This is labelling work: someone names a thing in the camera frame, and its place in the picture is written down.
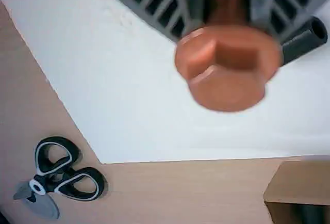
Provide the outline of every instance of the scissor blade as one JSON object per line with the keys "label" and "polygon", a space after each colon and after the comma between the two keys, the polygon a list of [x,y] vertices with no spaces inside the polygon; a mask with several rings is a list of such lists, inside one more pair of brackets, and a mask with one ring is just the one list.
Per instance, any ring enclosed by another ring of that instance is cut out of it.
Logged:
{"label": "scissor blade", "polygon": [[29,186],[28,183],[22,185],[17,192],[15,193],[15,195],[13,195],[13,200],[19,200],[19,199],[24,199],[24,198],[28,198],[32,195],[32,190]]}

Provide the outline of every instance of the scissor handle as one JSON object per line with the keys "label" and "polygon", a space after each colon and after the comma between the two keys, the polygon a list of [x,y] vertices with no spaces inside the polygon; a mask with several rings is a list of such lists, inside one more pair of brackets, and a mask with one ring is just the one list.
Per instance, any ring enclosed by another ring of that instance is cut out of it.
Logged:
{"label": "scissor handle", "polygon": [[[85,177],[90,178],[95,184],[94,192],[83,192],[74,187],[74,183]],[[58,182],[54,192],[78,201],[92,201],[100,197],[104,187],[105,180],[103,175],[95,168],[86,167],[77,171],[71,169],[69,172],[64,173],[63,179]]]}
{"label": "scissor handle", "polygon": [[[67,156],[60,158],[55,163],[52,163],[48,156],[48,151],[51,146],[59,146],[65,149]],[[63,173],[72,166],[78,157],[79,148],[70,140],[60,136],[53,136],[43,139],[38,143],[35,150],[37,175],[43,177],[53,173]]]}

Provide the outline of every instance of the black plastic tube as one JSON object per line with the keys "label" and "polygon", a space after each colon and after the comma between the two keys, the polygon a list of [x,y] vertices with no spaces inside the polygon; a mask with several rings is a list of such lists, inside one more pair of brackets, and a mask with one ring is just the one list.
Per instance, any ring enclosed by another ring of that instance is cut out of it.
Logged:
{"label": "black plastic tube", "polygon": [[324,45],[328,41],[323,22],[313,17],[282,43],[283,66]]}
{"label": "black plastic tube", "polygon": [[302,224],[325,224],[323,206],[298,204],[297,214]]}

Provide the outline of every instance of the white paper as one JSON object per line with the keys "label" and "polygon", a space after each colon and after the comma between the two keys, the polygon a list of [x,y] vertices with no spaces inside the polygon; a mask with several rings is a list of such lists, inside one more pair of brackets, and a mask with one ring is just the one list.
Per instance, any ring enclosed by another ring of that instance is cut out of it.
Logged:
{"label": "white paper", "polygon": [[329,45],[282,68],[254,108],[216,113],[193,101],[175,45],[117,0],[2,1],[102,163],[330,154]]}

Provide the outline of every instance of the scissors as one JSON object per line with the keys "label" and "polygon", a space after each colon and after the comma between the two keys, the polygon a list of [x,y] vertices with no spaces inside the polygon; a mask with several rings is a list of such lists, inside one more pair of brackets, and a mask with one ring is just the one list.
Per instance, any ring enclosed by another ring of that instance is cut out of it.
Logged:
{"label": "scissors", "polygon": [[[52,146],[63,148],[67,155],[52,163],[48,156],[49,148]],[[37,174],[28,182],[31,193],[43,196],[54,192],[78,201],[93,201],[100,197],[105,187],[103,175],[92,167],[79,170],[72,168],[79,158],[79,152],[79,148],[73,142],[63,137],[54,136],[40,141],[35,149]],[[62,178],[55,180],[59,174]],[[95,185],[94,192],[83,192],[74,187],[74,184],[83,178],[91,179]]]}

